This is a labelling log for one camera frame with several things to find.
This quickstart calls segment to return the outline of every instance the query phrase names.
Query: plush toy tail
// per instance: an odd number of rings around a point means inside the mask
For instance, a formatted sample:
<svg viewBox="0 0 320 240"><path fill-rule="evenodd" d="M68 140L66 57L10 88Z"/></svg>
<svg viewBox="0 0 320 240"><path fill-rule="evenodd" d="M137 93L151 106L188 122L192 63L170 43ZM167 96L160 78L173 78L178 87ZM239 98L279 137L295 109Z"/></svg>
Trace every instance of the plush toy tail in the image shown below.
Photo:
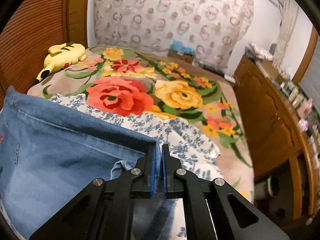
<svg viewBox="0 0 320 240"><path fill-rule="evenodd" d="M41 70L41 72L38 74L37 76L37 80L39 82L41 82L43 79L45 79L47 76L50 75L50 73L52 72L54 68L53 64L48 65L46 68L44 68L43 70Z"/></svg>
<svg viewBox="0 0 320 240"><path fill-rule="evenodd" d="M48 49L48 52L50 54L55 54L55 53L61 52L61 49L65 48L66 46L67 46L66 43L63 43L61 45L54 45Z"/></svg>

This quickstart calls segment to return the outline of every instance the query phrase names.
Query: metal screw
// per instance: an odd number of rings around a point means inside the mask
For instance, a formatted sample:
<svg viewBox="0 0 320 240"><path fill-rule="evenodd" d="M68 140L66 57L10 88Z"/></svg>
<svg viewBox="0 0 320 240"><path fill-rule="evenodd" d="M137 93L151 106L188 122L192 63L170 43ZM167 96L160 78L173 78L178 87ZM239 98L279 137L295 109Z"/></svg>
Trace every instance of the metal screw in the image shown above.
<svg viewBox="0 0 320 240"><path fill-rule="evenodd" d="M218 186L222 186L224 185L224 180L221 178L217 178L214 180L215 184L217 184Z"/></svg>
<svg viewBox="0 0 320 240"><path fill-rule="evenodd" d="M138 169L138 168L134 168L134 169L131 170L131 173L132 173L133 175L138 175L138 174L140 174L140 172L141 172L141 170Z"/></svg>
<svg viewBox="0 0 320 240"><path fill-rule="evenodd" d="M177 174L179 175L185 175L187 171L185 169L177 169Z"/></svg>
<svg viewBox="0 0 320 240"><path fill-rule="evenodd" d="M103 181L102 179L94 179L92 183L95 186L100 186L103 183Z"/></svg>

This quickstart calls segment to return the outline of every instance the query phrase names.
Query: bottle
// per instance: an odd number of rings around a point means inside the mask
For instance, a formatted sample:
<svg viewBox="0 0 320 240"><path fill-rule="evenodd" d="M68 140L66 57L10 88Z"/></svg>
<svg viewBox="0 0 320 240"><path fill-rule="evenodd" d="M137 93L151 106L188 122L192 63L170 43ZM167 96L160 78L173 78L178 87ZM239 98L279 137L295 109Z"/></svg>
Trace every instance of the bottle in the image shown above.
<svg viewBox="0 0 320 240"><path fill-rule="evenodd" d="M297 97L298 93L299 93L299 88L295 86L288 98L290 103L293 102L293 100Z"/></svg>
<svg viewBox="0 0 320 240"><path fill-rule="evenodd" d="M304 96L302 94L298 94L296 96L296 98L294 99L294 101L292 102L293 108L297 109L300 106L300 104L302 103L303 99L304 99Z"/></svg>

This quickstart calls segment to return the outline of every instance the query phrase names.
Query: yellow rose print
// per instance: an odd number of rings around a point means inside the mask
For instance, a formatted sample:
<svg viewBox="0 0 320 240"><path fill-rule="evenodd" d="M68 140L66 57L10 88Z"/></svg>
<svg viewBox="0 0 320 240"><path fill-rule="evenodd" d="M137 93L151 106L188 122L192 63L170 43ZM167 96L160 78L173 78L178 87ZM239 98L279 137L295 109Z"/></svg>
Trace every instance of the yellow rose print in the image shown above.
<svg viewBox="0 0 320 240"><path fill-rule="evenodd" d="M212 88L212 84L210 84L210 83L204 83L205 84L205 86L207 87L207 88Z"/></svg>
<svg viewBox="0 0 320 240"><path fill-rule="evenodd" d="M156 79L158 75L154 73L154 71L155 71L154 67L138 68L136 69L135 73L130 72L130 77L134 77L134 78L148 77L148 78Z"/></svg>
<svg viewBox="0 0 320 240"><path fill-rule="evenodd" d="M105 59L115 61L121 59L121 57L124 55L124 52L122 49L106 48L106 50L103 52L103 55Z"/></svg>
<svg viewBox="0 0 320 240"><path fill-rule="evenodd" d="M154 95L172 108L188 109L202 106L201 95L188 83L181 80L157 80Z"/></svg>
<svg viewBox="0 0 320 240"><path fill-rule="evenodd" d="M214 105L209 105L209 104L208 104L208 105L205 105L204 108L205 108L206 110L208 110L208 112L209 112L210 114L215 114L215 113L218 112L216 106L214 106Z"/></svg>
<svg viewBox="0 0 320 240"><path fill-rule="evenodd" d="M112 66L113 65L113 62L107 60L105 63L104 63L105 66Z"/></svg>
<svg viewBox="0 0 320 240"><path fill-rule="evenodd" d="M172 73L172 71L171 71L170 69L167 69L167 68L164 68L164 69L162 70L162 72L163 72L164 74L171 74L171 73Z"/></svg>
<svg viewBox="0 0 320 240"><path fill-rule="evenodd" d="M204 131L204 133L206 135L209 135L209 136L212 135L212 136L215 136L215 137L219 136L217 131L215 131L211 125L209 125L209 124L208 125L202 125L201 127L202 127L202 130Z"/></svg>
<svg viewBox="0 0 320 240"><path fill-rule="evenodd" d="M226 102L226 105L229 106L230 108L233 108L233 104L231 104L229 101Z"/></svg>
<svg viewBox="0 0 320 240"><path fill-rule="evenodd" d="M169 65L173 68L178 68L178 64L174 62L170 62Z"/></svg>
<svg viewBox="0 0 320 240"><path fill-rule="evenodd" d="M103 66L104 71L102 72L101 76L102 77L107 77L107 76L111 76L111 77L121 77L121 76L129 76L128 73L123 73L123 72L118 72L118 71L114 71L111 66L109 65L104 65Z"/></svg>
<svg viewBox="0 0 320 240"><path fill-rule="evenodd" d="M161 109L158 106L153 105L151 111L144 111L144 114L146 113L152 113L155 116L161 118L162 120L168 120L168 119L172 119L172 118L176 118L177 116L173 115L173 114L168 114L168 113L162 113Z"/></svg>
<svg viewBox="0 0 320 240"><path fill-rule="evenodd" d="M234 135L236 133L232 128L225 128L225 129L220 130L220 132L222 132L228 136Z"/></svg>
<svg viewBox="0 0 320 240"><path fill-rule="evenodd" d="M205 78L205 77L201 77L201 81L204 82L204 83L208 83L209 82L209 80L207 78Z"/></svg>
<svg viewBox="0 0 320 240"><path fill-rule="evenodd" d="M181 73L180 76L184 78L191 78L191 76L188 73Z"/></svg>

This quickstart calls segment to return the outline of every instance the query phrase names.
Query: curtain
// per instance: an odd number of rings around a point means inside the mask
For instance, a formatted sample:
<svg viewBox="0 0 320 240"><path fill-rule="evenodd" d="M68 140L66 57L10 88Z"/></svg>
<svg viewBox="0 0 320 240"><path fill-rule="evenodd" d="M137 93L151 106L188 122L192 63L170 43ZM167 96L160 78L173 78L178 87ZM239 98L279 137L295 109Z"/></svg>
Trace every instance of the curtain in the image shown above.
<svg viewBox="0 0 320 240"><path fill-rule="evenodd" d="M276 69L280 70L282 75L285 75L286 70L282 68L281 63L284 54L291 38L294 26L296 24L299 6L295 0L284 0L284 8L282 11L282 23L276 51L274 54L273 65Z"/></svg>
<svg viewBox="0 0 320 240"><path fill-rule="evenodd" d="M251 25L253 0L95 0L98 43L166 55L174 39L226 68Z"/></svg>

